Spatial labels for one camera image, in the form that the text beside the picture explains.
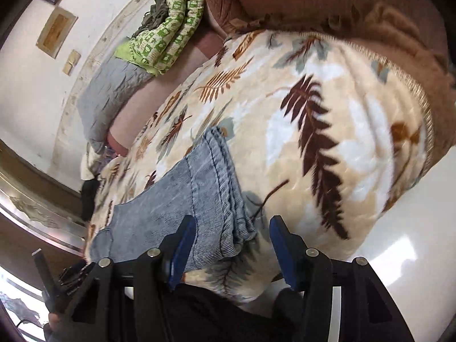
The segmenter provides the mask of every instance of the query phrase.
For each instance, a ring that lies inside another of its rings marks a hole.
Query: green and white checkered fabric
[[[163,74],[171,68],[201,21],[204,0],[166,2],[169,7],[168,18],[156,29],[141,32],[120,45],[115,56],[137,64],[154,75]]]

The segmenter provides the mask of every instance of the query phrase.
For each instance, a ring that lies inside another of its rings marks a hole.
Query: blanket
[[[166,0],[169,16],[157,28],[145,30],[121,44],[115,56],[155,76],[165,73],[198,27],[204,0]]]
[[[330,258],[360,246],[432,158],[428,108],[413,78],[354,43],[269,30],[230,40],[168,97],[129,154],[101,172],[85,256],[115,205],[156,183],[218,126],[258,234],[185,282],[248,302],[280,272],[272,216]]]

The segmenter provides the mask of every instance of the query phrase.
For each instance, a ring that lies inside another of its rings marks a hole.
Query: wall
[[[37,49],[36,40],[54,6],[33,0],[0,50],[0,139],[37,169],[79,190],[79,163],[85,149],[80,122],[68,130],[72,155],[58,171],[52,153],[62,112],[78,72],[111,21],[131,0],[61,0],[78,20],[56,59]],[[71,50],[82,57],[71,76],[62,72]]]

